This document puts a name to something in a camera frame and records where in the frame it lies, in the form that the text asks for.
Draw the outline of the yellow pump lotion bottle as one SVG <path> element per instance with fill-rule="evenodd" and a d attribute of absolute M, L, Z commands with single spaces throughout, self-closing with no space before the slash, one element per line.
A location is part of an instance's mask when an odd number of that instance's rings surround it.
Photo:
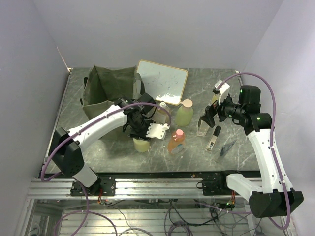
<path fill-rule="evenodd" d="M 146 152 L 150 149 L 149 141 L 133 138 L 133 143 L 134 143 L 135 149 L 140 153 Z"/>

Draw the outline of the amber clear soap bottle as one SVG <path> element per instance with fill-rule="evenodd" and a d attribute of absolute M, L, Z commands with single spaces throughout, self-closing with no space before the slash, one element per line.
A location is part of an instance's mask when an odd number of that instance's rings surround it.
<path fill-rule="evenodd" d="M 170 124 L 170 118 L 169 115 L 162 110 L 161 108 L 164 108 L 168 113 L 170 113 L 170 108 L 166 105 L 165 102 L 160 102 L 158 104 L 158 108 L 155 110 L 155 113 L 153 115 L 153 121 L 155 123 L 159 123 L 159 124 Z"/>

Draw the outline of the orange bottle pink cap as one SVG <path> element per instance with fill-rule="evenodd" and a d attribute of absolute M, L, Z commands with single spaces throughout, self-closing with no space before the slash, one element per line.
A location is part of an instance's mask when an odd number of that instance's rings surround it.
<path fill-rule="evenodd" d="M 168 143 L 168 151 L 170 154 L 177 154 L 185 147 L 185 133 L 182 129 L 177 129 Z"/>

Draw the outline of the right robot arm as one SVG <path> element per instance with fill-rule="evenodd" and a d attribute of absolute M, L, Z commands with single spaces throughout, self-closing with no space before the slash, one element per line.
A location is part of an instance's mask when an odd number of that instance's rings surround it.
<path fill-rule="evenodd" d="M 261 91 L 257 86 L 241 86 L 238 103 L 233 103 L 228 84 L 216 84 L 215 101 L 205 108 L 198 124 L 215 126 L 214 117 L 223 122 L 230 118 L 235 125 L 243 127 L 259 166 L 261 183 L 259 186 L 238 171 L 225 171 L 217 182 L 217 189 L 226 195 L 232 190 L 249 202 L 250 210 L 256 218 L 288 216 L 304 200 L 301 191 L 296 191 L 288 179 L 272 130 L 272 118 L 260 111 Z"/>

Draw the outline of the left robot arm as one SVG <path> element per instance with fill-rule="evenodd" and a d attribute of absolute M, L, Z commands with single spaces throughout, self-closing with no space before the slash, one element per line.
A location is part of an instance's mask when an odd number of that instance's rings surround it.
<path fill-rule="evenodd" d="M 139 99 L 120 98 L 95 118 L 70 130 L 59 128 L 53 135 L 49 155 L 66 177 L 83 184 L 89 195 L 101 189 L 101 179 L 85 163 L 83 151 L 109 132 L 129 129 L 128 136 L 148 142 L 146 136 L 152 120 L 146 114 L 155 106 L 154 99 L 147 93 Z"/>

